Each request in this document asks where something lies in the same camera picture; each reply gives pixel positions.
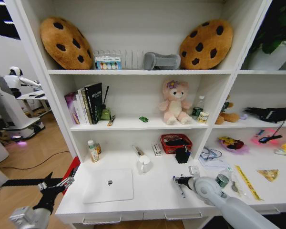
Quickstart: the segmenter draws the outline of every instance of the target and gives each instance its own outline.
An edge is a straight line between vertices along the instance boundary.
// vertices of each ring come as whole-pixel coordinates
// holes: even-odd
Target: red plastic basket
[[[183,146],[168,146],[167,144],[165,144],[164,140],[167,140],[167,141],[172,141],[172,140],[175,140],[175,139],[183,139],[184,141],[188,142],[189,144],[186,146],[187,149],[191,149],[192,148],[192,142],[189,140],[189,138],[186,136],[186,135],[183,135],[183,134],[168,134],[168,135],[162,135],[161,136],[161,144],[162,144],[162,147],[165,151],[165,153],[167,154],[175,154],[177,152],[177,149],[178,148],[182,148]]]

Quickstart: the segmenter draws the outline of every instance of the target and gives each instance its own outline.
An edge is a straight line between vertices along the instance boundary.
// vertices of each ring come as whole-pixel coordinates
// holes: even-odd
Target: drawer handle
[[[257,211],[257,212],[260,213],[261,215],[278,215],[278,214],[281,214],[280,210],[277,209],[276,207],[274,207],[273,209],[261,210],[261,211]]]
[[[202,218],[201,212],[199,212],[199,214],[197,215],[186,215],[186,216],[175,217],[175,218],[168,217],[166,213],[164,215],[165,215],[166,220],[183,220],[183,219],[201,219]]]
[[[93,219],[82,219],[82,224],[83,225],[96,225],[96,224],[114,224],[114,223],[120,223],[122,220],[122,215],[120,215],[120,219],[115,221],[97,221],[97,220],[93,220]]]

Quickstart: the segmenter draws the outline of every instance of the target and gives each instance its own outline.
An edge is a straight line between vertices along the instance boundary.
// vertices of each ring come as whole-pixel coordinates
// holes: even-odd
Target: cookie-shaped cushion
[[[92,51],[86,38],[71,22],[47,18],[40,27],[41,40],[49,55],[65,69],[90,69]]]
[[[210,69],[227,55],[233,38],[231,25],[224,20],[207,21],[194,29],[180,46],[181,67]]]

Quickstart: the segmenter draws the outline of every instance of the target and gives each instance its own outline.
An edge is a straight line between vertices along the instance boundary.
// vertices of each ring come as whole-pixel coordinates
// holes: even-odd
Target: white mug
[[[152,162],[148,156],[142,155],[139,157],[138,169],[141,173],[147,173],[152,168]]]

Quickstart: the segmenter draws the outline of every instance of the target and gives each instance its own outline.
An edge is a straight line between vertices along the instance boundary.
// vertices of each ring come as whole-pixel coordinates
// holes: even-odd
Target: shelf
[[[247,75],[286,75],[286,70],[262,71],[262,70],[239,70],[238,74]]]
[[[138,156],[132,150],[103,151],[100,160],[93,163],[88,155],[80,165],[75,175],[74,183],[69,187],[66,195],[61,201],[55,215],[62,220],[68,220],[65,214],[77,216],[85,213],[101,212],[126,212],[141,210],[163,210],[163,209],[185,209],[207,206],[196,197],[195,193],[184,188],[187,198],[182,198],[179,187],[173,182],[173,176],[184,174],[189,176],[189,166],[199,166],[197,160],[189,158],[186,164],[178,164],[175,155],[163,153],[155,156],[151,149],[142,148],[150,158],[153,166],[149,172],[140,175],[137,169]],[[133,195],[132,200],[111,201],[103,203],[83,204],[82,195],[87,181],[92,174],[97,174],[103,169],[131,168],[133,172]]]
[[[250,150],[248,153],[244,154],[234,154],[226,151],[219,143],[213,142],[208,146],[212,149],[220,150],[223,153],[221,159],[227,162],[234,170],[236,170],[235,165],[240,166],[257,194],[264,201],[254,199],[239,173],[235,171],[243,191],[247,194],[247,198],[242,196],[241,200],[247,204],[272,205],[286,203],[286,156],[275,154],[274,150],[276,149],[276,146],[271,144],[258,146],[248,143]],[[279,175],[276,180],[269,182],[257,172],[257,170],[263,169],[279,169]],[[221,170],[222,168],[208,169],[206,170],[206,174],[215,178]],[[239,197],[231,190],[230,184],[228,184],[223,191],[230,196]]]
[[[279,127],[279,123],[264,122],[256,117],[249,116],[246,120],[238,120],[236,123],[224,122],[221,125],[214,125],[214,128],[246,128],[246,127]]]
[[[231,70],[48,70],[62,75],[202,75],[230,74]]]
[[[139,117],[145,116],[149,119],[147,123],[142,122]],[[206,124],[201,124],[195,120],[191,124],[183,125],[177,122],[175,125],[167,125],[163,121],[163,116],[138,114],[138,115],[117,115],[113,125],[107,126],[108,121],[99,121],[96,125],[73,125],[71,131],[99,131],[99,130],[161,130],[161,129],[195,129],[207,128]]]

